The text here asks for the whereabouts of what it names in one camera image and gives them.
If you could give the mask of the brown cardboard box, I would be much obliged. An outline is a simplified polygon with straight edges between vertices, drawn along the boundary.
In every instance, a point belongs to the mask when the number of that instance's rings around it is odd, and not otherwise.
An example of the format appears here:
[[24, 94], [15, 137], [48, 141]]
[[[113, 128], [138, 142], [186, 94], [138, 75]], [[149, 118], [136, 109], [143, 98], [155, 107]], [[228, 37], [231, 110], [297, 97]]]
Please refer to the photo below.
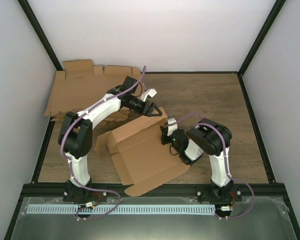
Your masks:
[[163, 107], [161, 116], [140, 116], [96, 138], [94, 150], [100, 156], [103, 147], [112, 154], [112, 162], [130, 197], [143, 194], [186, 173], [190, 166], [170, 153], [169, 144], [161, 143], [161, 129], [168, 119]]

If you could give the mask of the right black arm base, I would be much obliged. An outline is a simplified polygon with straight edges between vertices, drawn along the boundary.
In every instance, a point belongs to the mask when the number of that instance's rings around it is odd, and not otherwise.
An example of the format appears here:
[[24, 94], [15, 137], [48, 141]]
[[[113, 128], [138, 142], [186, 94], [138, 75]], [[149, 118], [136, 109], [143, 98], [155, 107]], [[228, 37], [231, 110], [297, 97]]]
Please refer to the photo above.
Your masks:
[[219, 187], [212, 181], [210, 184], [200, 184], [195, 188], [198, 202], [210, 204], [230, 204], [232, 201], [241, 202], [242, 197], [237, 194], [240, 189], [231, 180], [226, 186]]

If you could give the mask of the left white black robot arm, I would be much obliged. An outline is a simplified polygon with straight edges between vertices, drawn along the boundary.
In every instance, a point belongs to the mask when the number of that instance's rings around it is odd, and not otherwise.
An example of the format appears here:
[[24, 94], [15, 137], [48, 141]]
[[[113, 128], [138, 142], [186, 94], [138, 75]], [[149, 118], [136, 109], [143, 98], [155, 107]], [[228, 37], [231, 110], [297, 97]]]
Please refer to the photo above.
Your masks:
[[140, 97], [134, 95], [142, 81], [142, 78], [136, 80], [127, 76], [123, 84], [109, 89], [90, 107], [76, 113], [69, 111], [65, 114], [58, 144], [60, 155], [69, 165], [70, 182], [77, 186], [74, 195], [79, 201], [87, 202], [92, 196], [92, 189], [88, 186], [91, 182], [88, 153], [92, 148], [94, 128], [124, 107], [146, 117], [162, 115], [157, 105], [148, 100], [157, 94], [154, 88], [147, 89]]

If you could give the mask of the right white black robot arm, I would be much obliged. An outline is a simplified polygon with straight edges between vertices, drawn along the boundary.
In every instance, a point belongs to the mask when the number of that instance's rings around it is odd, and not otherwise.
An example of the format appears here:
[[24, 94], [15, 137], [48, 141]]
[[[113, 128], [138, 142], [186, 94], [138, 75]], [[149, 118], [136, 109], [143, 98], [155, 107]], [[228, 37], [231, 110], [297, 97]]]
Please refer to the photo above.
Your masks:
[[211, 189], [213, 198], [219, 202], [230, 196], [233, 180], [229, 166], [231, 131], [222, 124], [202, 118], [187, 131], [180, 129], [175, 118], [169, 118], [160, 127], [161, 144], [169, 145], [181, 161], [193, 165], [203, 154], [207, 154], [211, 166]]

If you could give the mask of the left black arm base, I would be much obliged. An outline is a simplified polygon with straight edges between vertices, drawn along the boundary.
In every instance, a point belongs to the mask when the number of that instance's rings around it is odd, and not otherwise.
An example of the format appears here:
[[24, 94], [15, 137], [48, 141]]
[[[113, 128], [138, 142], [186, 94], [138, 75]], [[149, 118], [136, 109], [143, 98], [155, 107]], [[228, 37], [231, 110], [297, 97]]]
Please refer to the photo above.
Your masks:
[[88, 202], [105, 202], [106, 195], [102, 192], [91, 191], [74, 185], [71, 181], [66, 181], [64, 184], [63, 201], [73, 203], [88, 203]]

